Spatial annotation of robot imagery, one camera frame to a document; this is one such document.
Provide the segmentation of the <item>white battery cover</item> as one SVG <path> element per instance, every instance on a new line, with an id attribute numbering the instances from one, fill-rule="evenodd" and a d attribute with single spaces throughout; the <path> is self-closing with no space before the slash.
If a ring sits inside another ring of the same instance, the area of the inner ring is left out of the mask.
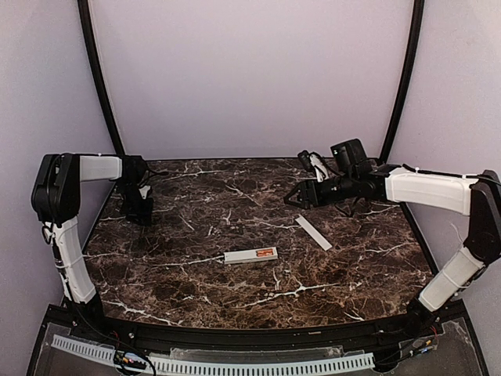
<path id="1" fill-rule="evenodd" d="M 330 250 L 333 245 L 302 215 L 295 222 L 324 250 Z"/>

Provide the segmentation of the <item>white remote control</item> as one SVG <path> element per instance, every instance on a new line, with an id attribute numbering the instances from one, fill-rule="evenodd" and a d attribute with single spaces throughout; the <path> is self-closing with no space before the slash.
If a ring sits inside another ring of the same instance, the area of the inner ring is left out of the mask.
<path id="1" fill-rule="evenodd" d="M 275 251 L 275 255 L 278 256 L 277 249 L 275 247 L 271 247 L 271 248 Z M 259 249 L 252 249 L 252 250 L 225 252 L 224 253 L 224 263 L 226 265 L 232 265 L 232 264 L 265 262 L 265 261 L 276 260 L 276 259 L 266 259 L 266 260 L 257 259 L 256 251 L 261 250 L 261 249 L 270 249 L 270 248 L 259 248 Z"/>

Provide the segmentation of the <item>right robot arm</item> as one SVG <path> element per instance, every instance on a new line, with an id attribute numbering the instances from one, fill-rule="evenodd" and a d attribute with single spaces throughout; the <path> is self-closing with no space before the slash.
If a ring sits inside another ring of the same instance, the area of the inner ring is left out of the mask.
<path id="1" fill-rule="evenodd" d="M 359 139 L 332 146 L 337 167 L 316 152 L 298 159 L 315 174 L 297 185 L 300 208 L 322 207 L 348 198 L 414 203 L 465 215 L 468 234 L 462 247 L 417 295 L 410 311 L 438 311 L 500 257 L 500 181 L 494 171 L 458 175 L 386 164 L 369 158 Z"/>

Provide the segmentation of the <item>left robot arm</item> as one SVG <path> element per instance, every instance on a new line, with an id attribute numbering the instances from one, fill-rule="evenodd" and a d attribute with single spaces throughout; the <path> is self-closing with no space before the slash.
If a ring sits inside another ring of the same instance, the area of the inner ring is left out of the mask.
<path id="1" fill-rule="evenodd" d="M 52 248 L 65 297 L 76 306 L 97 306 L 99 293 L 91 281 L 78 234 L 81 184 L 114 182 L 122 197 L 125 218 L 139 226 L 152 222 L 153 198 L 148 182 L 155 171 L 139 155 L 46 154 L 31 194 L 31 205 Z"/>

